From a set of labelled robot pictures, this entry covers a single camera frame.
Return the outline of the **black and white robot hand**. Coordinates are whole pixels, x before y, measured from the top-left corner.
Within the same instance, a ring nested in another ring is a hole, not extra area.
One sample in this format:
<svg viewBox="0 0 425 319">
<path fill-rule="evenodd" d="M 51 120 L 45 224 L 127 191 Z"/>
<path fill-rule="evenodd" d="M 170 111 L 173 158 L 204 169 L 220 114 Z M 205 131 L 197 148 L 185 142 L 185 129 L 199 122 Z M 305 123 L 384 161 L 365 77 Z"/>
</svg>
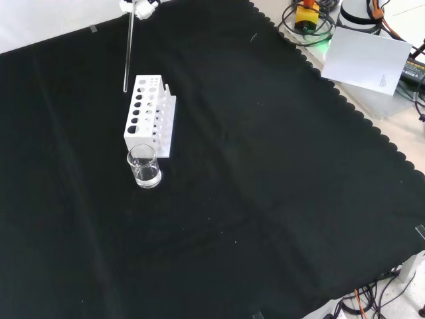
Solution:
<svg viewBox="0 0 425 319">
<path fill-rule="evenodd" d="M 121 0 L 120 9 L 124 13 L 134 13 L 139 20 L 148 19 L 160 5 L 160 1 L 154 0 Z"/>
</svg>

